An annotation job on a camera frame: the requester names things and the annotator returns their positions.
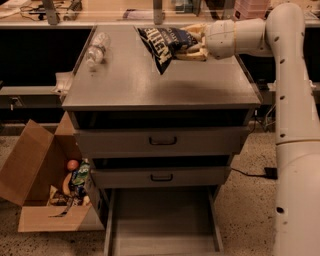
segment floor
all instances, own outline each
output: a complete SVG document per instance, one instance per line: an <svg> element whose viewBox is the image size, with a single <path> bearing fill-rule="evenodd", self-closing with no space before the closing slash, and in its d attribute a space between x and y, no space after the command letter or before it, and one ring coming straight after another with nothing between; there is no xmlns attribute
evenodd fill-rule
<svg viewBox="0 0 320 256"><path fill-rule="evenodd" d="M0 130L0 168L18 139L5 130ZM275 166L274 133L256 124L232 167L259 175ZM274 201L274 180L231 172L215 203L226 256L271 255ZM103 231L18 233L19 217L20 207L0 198L0 256L103 255Z"/></svg>

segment white robotic arm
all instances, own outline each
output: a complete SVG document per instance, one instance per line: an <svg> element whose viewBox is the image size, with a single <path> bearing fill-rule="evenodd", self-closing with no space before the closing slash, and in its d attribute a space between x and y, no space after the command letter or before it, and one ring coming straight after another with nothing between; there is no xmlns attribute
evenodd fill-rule
<svg viewBox="0 0 320 256"><path fill-rule="evenodd" d="M276 63L274 256L320 255L320 123L303 56L305 21L292 3L266 21L216 21L205 31L216 58L272 54Z"/></svg>

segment drawer handle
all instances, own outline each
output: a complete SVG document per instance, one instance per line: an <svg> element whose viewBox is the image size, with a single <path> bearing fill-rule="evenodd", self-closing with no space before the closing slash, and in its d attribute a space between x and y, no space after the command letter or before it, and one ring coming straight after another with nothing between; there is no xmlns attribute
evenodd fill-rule
<svg viewBox="0 0 320 256"><path fill-rule="evenodd" d="M150 179L154 182L168 182L173 180L173 174L166 176L154 176L153 174L151 174Z"/></svg>
<svg viewBox="0 0 320 256"><path fill-rule="evenodd" d="M177 137L173 137L172 140L154 140L152 137L149 137L149 143L153 146L170 146L177 144Z"/></svg>

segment plastic container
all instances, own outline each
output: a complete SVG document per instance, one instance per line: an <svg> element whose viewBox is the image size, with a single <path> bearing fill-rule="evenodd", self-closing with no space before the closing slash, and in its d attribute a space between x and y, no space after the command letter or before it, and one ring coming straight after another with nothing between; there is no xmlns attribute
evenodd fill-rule
<svg viewBox="0 0 320 256"><path fill-rule="evenodd" d="M109 46L110 37L108 34L100 32L93 38L86 53L86 63L90 71L96 71L97 66L104 62Z"/></svg>
<svg viewBox="0 0 320 256"><path fill-rule="evenodd" d="M270 0L236 0L234 17L237 20L263 19L269 6Z"/></svg>

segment white bottle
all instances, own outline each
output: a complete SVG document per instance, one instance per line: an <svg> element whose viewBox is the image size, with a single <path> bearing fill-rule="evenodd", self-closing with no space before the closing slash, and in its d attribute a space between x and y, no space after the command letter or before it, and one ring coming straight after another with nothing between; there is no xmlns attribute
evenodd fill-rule
<svg viewBox="0 0 320 256"><path fill-rule="evenodd" d="M86 53L86 63L90 71L96 71L97 65L103 62L109 46L110 38L106 33L100 32L93 38Z"/></svg>

